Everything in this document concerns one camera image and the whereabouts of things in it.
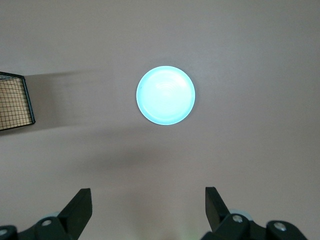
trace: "metal grid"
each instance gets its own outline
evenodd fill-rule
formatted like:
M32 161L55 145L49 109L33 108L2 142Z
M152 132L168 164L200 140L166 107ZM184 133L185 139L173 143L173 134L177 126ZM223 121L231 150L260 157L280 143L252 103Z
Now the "metal grid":
M0 72L0 131L35 122L25 78Z

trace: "wire mesh basket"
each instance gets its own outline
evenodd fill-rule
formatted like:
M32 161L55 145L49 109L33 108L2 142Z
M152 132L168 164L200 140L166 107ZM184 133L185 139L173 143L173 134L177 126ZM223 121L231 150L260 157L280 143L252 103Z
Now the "wire mesh basket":
M0 131L35 122L26 79L0 71Z

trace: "black plastic part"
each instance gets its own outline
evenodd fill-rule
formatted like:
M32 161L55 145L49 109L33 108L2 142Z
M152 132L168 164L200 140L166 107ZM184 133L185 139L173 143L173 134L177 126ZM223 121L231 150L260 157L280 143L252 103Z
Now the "black plastic part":
M281 223L286 230L279 230L275 223ZM302 232L293 224L286 221L270 221L266 225L266 236L268 240L307 240Z
M242 222L237 222L233 219L234 216L240 216ZM249 236L250 223L249 220L240 214L229 214L221 222L213 235L220 239L241 240Z
M0 236L0 240L17 240L17 228L12 225L0 226L0 231L6 231L5 234Z
M91 191L86 188L81 189L57 217L72 239L78 239L91 216Z
M207 232L201 240L307 240L289 222L270 221L264 228L240 214L230 214L215 187L205 188L205 213L212 232ZM242 222L234 221L235 215L241 216ZM286 229L277 229L275 223L283 224Z
M205 214L212 231L230 214L215 187L205 188Z
M46 217L17 233L15 226L0 226L0 240L77 240L92 215L91 190L81 189L58 217Z
M51 222L48 225L42 225L45 221ZM57 217L47 217L39 221L35 225L35 238L37 240L72 240Z

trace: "bolt head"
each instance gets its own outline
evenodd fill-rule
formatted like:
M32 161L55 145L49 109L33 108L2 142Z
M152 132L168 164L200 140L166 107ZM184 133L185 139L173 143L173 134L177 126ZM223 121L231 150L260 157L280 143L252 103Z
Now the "bolt head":
M239 216L239 215L234 215L234 216L232 217L232 219L233 219L233 221L235 221L235 222L237 222L237 223L242 223L242 222L243 222L242 217Z
M281 222L276 222L276 223L274 224L274 227L275 227L276 229L280 230L280 231L283 231L283 232L287 230L286 226L285 226L283 223L281 223Z
M1 229L0 230L0 236L5 235L8 232L7 229Z
M43 221L41 225L44 227L44 226L50 225L51 223L52 223L52 221L50 219L48 219L48 220Z

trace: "black metal frame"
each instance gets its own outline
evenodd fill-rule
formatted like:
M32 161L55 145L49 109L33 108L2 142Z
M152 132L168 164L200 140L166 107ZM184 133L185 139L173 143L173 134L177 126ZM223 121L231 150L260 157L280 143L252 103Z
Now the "black metal frame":
M31 105L31 100L30 100L30 96L29 96L29 92L28 92L28 88L27 88L25 77L22 76L22 75L3 72L3 71L0 71L0 76L8 76L8 77L11 77L11 78L18 78L18 79L22 80L25 96L26 96L28 107L29 107L29 111L30 111L30 117L31 117L31 123L28 123L28 124L25 124L25 125L21 125L21 126L14 126L14 127L8 127L8 128L5 128L5 129L0 129L0 131L5 131L5 130L9 130L9 129L16 129L16 128L21 128L21 127L24 127L24 126L35 124L35 122L36 122L35 115L34 115L34 111L33 111L32 105ZM6 81L6 80L10 80L11 78L0 79L0 80Z
M0 226L0 240L77 240L92 216L90 188L81 189L57 217L50 216L17 232L14 225Z
M205 213L212 232L207 232L201 240L307 240L289 222L269 221L264 228L241 214L230 214L215 187L205 188ZM285 229L280 230L276 224Z

